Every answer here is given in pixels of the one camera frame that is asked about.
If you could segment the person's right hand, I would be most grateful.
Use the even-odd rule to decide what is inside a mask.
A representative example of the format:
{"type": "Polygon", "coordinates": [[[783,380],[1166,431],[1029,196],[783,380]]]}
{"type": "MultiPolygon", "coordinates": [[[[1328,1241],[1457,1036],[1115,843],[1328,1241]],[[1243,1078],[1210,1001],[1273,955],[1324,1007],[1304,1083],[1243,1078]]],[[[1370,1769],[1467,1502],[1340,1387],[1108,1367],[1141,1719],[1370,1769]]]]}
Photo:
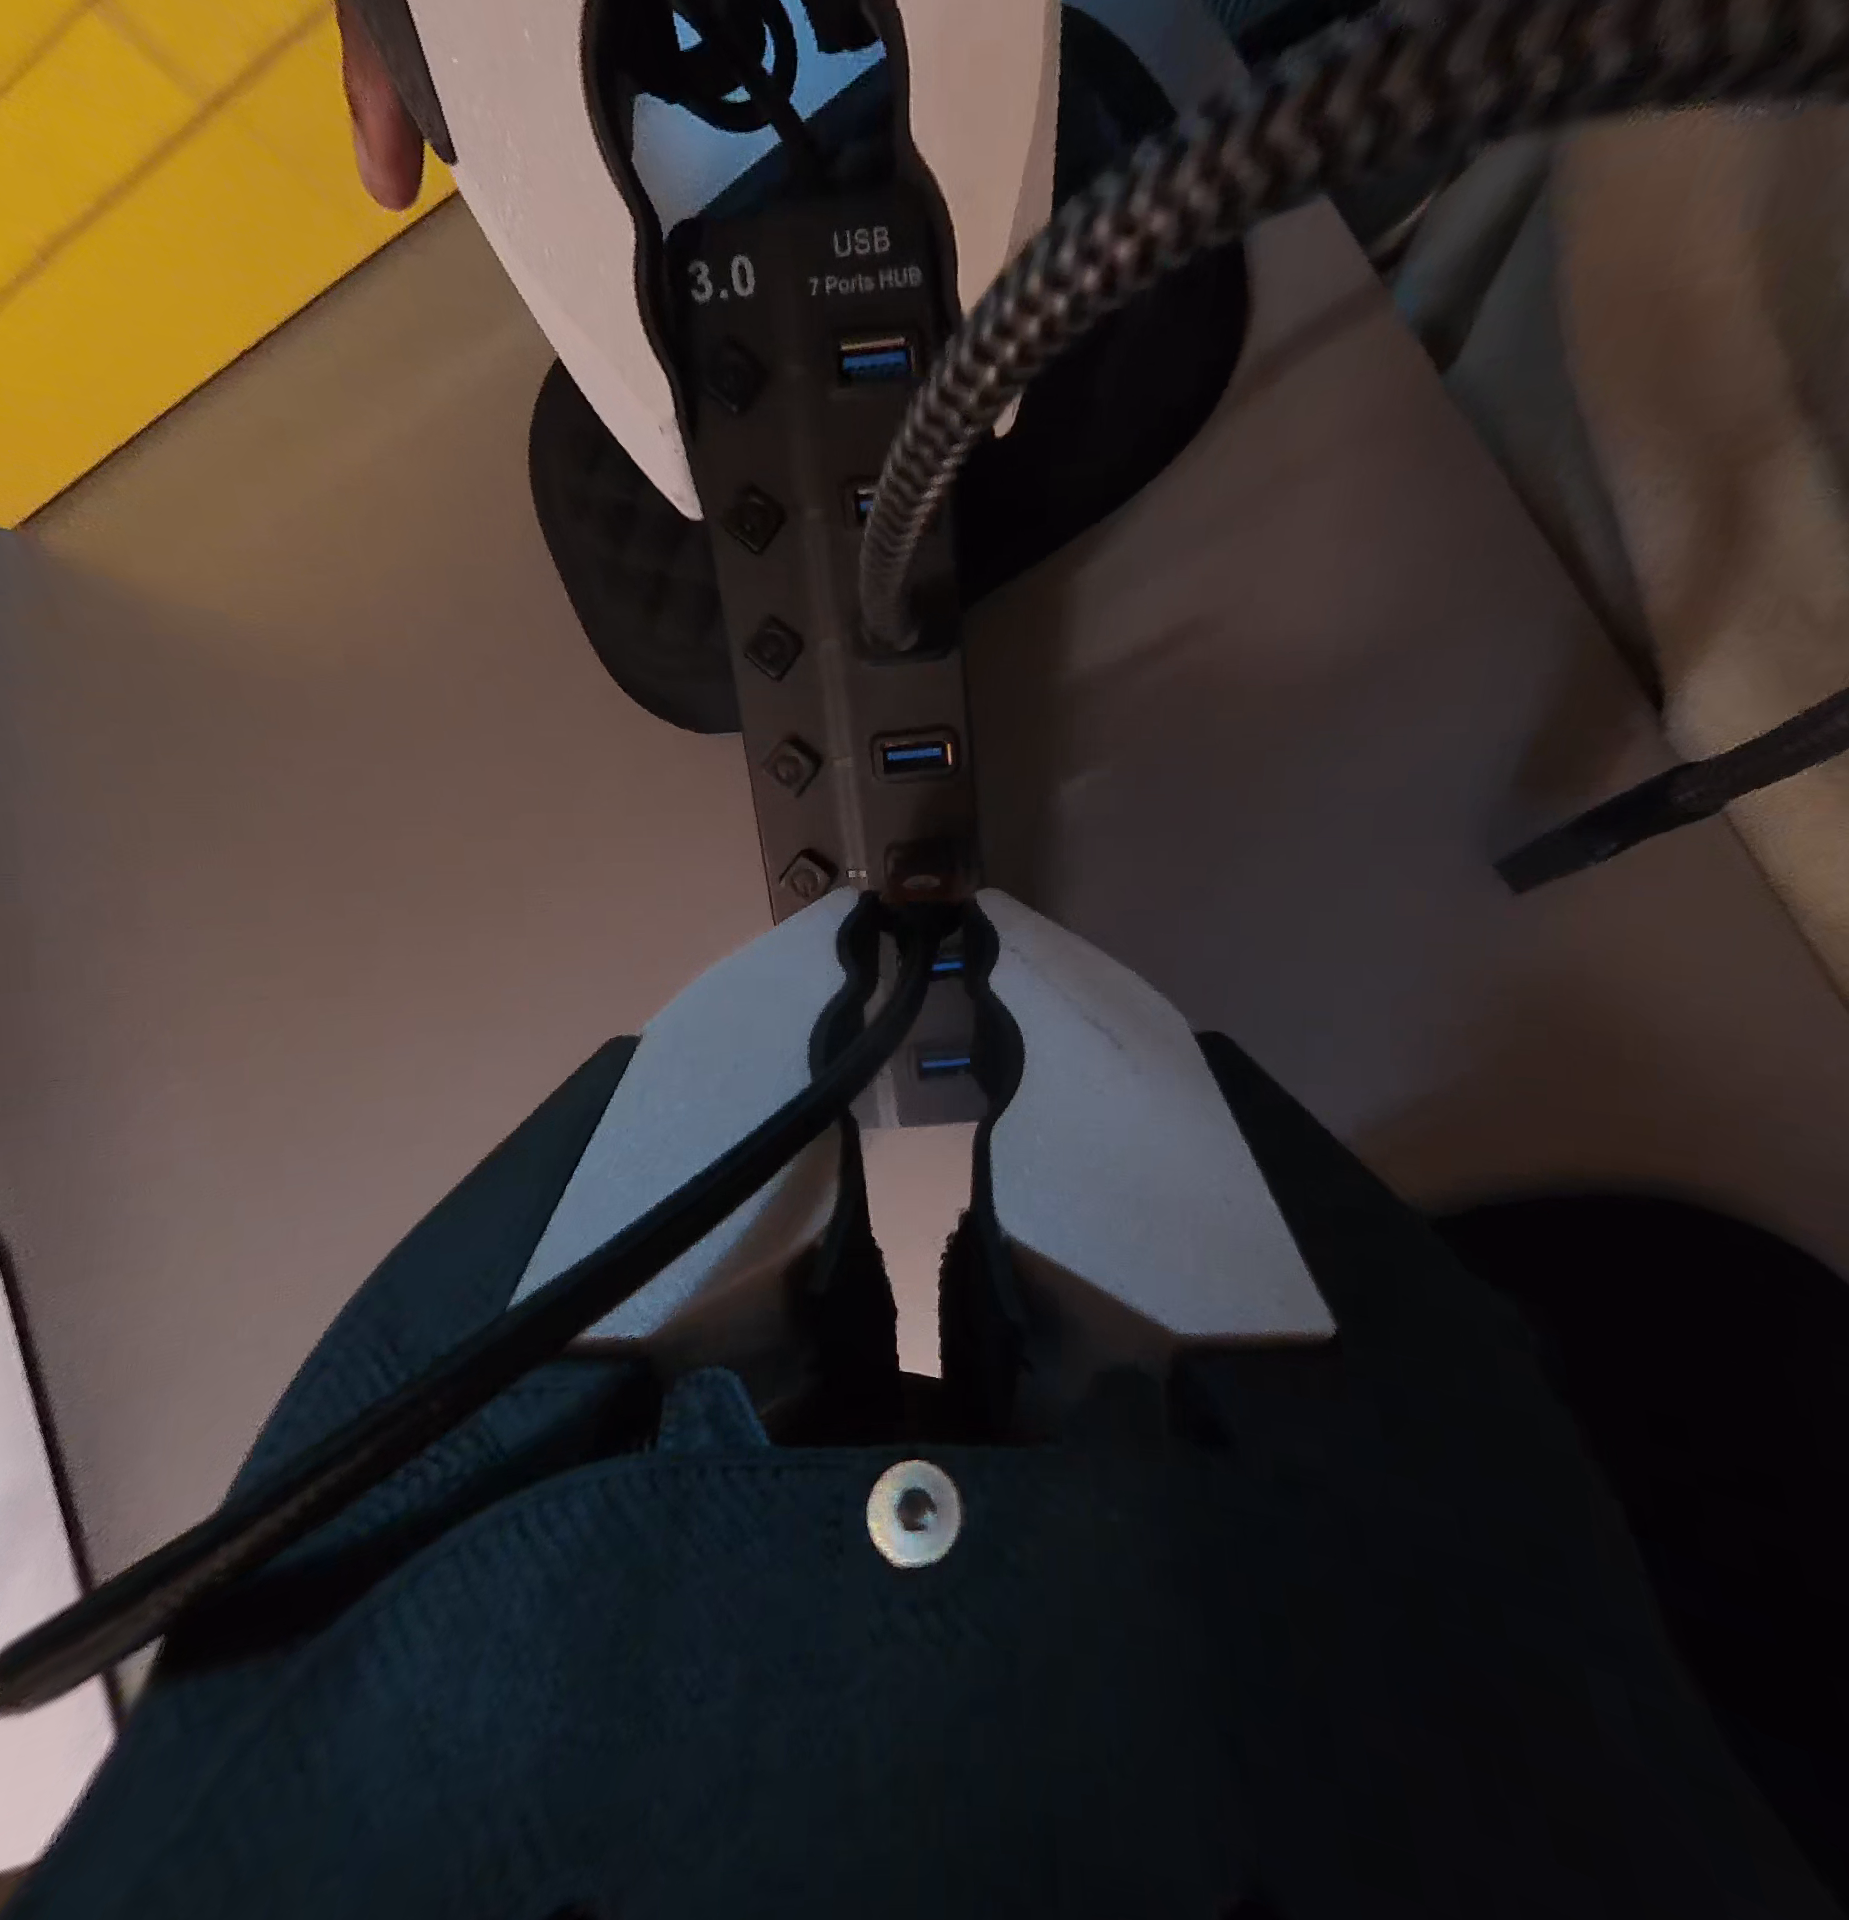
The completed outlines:
{"type": "Polygon", "coordinates": [[[416,5],[336,2],[340,89],[363,192],[384,210],[419,199],[426,158],[456,164],[416,5]]]}

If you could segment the black usb hub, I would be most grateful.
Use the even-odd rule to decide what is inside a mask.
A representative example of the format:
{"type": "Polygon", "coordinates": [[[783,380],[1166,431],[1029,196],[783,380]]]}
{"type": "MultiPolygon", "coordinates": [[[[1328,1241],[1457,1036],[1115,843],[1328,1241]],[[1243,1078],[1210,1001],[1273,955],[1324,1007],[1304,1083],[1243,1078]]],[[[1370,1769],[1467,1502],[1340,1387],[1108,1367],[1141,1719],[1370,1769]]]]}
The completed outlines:
{"type": "Polygon", "coordinates": [[[911,638],[865,638],[859,564],[891,439],[945,334],[910,182],[687,218],[667,337],[710,536],[771,911],[831,895],[948,921],[981,882],[954,540],[935,526],[911,638]]]}

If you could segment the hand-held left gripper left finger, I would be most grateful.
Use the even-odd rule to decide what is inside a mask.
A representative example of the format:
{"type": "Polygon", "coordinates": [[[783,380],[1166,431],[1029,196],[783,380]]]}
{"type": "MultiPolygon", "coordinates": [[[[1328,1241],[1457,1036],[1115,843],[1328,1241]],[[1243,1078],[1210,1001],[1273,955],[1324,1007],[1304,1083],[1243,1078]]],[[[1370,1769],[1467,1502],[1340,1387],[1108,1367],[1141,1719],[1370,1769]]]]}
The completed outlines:
{"type": "MultiPolygon", "coordinates": [[[[684,1188],[855,1038],[882,927],[838,891],[684,988],[629,1064],[527,1255],[512,1304],[684,1188]]],[[[762,1188],[585,1327],[558,1362],[667,1387],[726,1367],[765,1428],[897,1428],[897,1307],[863,1141],[840,1118],[762,1188]]]]}

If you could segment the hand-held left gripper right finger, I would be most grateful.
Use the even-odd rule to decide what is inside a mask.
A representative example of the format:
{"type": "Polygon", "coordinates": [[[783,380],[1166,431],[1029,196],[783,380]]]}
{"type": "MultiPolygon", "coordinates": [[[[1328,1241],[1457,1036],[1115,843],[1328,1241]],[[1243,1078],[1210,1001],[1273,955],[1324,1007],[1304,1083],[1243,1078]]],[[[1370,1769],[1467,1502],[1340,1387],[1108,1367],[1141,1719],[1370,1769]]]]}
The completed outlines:
{"type": "Polygon", "coordinates": [[[1185,1013],[984,889],[963,924],[981,1119],[942,1285],[968,1411],[1073,1411],[1185,1357],[1322,1347],[1335,1316],[1185,1013]]]}

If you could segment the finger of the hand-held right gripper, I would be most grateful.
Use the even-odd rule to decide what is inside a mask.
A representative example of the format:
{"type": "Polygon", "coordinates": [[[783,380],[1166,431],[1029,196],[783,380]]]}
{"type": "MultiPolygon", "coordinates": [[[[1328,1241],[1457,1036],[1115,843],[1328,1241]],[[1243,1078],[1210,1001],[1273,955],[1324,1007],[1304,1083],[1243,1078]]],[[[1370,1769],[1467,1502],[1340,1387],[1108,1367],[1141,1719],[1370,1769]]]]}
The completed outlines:
{"type": "Polygon", "coordinates": [[[585,2],[417,2],[456,192],[588,409],[684,518],[700,502],[594,124],[585,2]]]}
{"type": "Polygon", "coordinates": [[[889,181],[945,345],[1054,214],[1055,2],[865,2],[889,86],[889,181]]]}

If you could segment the yellow plastic bin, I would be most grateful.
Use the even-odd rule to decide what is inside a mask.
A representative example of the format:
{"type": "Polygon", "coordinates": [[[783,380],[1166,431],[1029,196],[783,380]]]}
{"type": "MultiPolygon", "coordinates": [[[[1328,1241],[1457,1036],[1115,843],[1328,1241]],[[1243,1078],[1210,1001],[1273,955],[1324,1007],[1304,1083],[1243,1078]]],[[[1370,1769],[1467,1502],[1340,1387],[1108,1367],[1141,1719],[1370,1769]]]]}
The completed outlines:
{"type": "Polygon", "coordinates": [[[332,5],[0,2],[0,529],[455,189],[360,186],[332,5]]]}

